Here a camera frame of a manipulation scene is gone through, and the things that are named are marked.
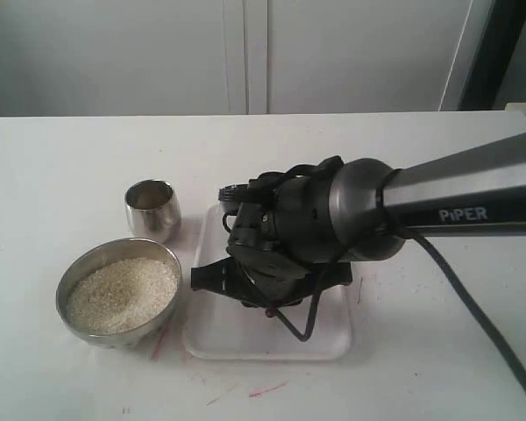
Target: white table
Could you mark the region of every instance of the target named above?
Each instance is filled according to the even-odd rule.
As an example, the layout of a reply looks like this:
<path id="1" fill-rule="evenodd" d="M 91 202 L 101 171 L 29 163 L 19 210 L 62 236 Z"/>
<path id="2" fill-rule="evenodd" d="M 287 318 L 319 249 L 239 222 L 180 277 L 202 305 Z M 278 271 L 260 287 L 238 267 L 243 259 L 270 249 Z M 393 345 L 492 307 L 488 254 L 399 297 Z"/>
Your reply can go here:
<path id="1" fill-rule="evenodd" d="M 354 343 L 330 363 L 190 358 L 185 305 L 151 360 L 154 339 L 133 352 L 89 346 L 54 307 L 72 260 L 127 235 L 123 194 L 137 180 L 175 186 L 188 277 L 225 184 L 337 153 L 406 167 L 525 131 L 526 117 L 505 111 L 0 119 L 0 419 L 526 419 L 501 356 L 411 243 L 357 265 Z M 526 238 L 434 242 L 526 365 Z"/>

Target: metal arm tube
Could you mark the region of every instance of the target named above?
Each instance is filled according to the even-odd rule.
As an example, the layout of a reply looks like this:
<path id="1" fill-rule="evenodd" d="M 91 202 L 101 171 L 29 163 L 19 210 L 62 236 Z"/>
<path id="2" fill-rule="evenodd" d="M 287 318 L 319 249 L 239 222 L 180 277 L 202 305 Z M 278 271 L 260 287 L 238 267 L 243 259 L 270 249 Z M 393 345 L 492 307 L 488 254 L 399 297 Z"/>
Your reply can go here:
<path id="1" fill-rule="evenodd" d="M 526 133 L 403 169 L 384 207 L 423 235 L 526 234 Z"/>

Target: stainless steel bowl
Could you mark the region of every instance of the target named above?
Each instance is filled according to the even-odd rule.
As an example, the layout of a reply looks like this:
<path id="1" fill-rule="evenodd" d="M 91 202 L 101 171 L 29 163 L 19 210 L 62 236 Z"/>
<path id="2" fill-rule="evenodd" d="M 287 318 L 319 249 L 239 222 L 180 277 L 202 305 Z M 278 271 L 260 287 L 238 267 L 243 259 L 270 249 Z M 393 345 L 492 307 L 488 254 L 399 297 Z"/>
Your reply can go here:
<path id="1" fill-rule="evenodd" d="M 175 295 L 169 301 L 166 308 L 155 318 L 143 325 L 129 331 L 113 333 L 111 335 L 92 335 L 79 331 L 67 320 L 67 301 L 76 284 L 86 276 L 93 274 L 119 260 L 136 259 L 146 257 L 166 263 L 179 271 L 179 283 Z M 59 287 L 56 289 L 56 310 L 67 328 L 78 338 L 90 344 L 106 348 L 133 347 L 148 333 L 160 328 L 166 322 L 177 307 L 181 295 L 183 276 L 179 260 L 171 250 L 162 244 L 150 239 L 116 239 L 91 249 L 76 260 L 60 279 Z"/>

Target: stainless steel cup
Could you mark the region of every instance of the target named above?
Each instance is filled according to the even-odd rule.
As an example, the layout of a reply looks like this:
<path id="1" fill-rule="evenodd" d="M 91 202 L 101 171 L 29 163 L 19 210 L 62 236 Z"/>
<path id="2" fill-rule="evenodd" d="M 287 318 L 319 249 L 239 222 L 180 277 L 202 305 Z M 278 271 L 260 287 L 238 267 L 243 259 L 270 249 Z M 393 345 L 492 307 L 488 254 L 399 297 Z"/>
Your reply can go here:
<path id="1" fill-rule="evenodd" d="M 137 182 L 124 195 L 126 218 L 136 237 L 159 243 L 172 238 L 181 227 L 175 191 L 162 180 Z"/>

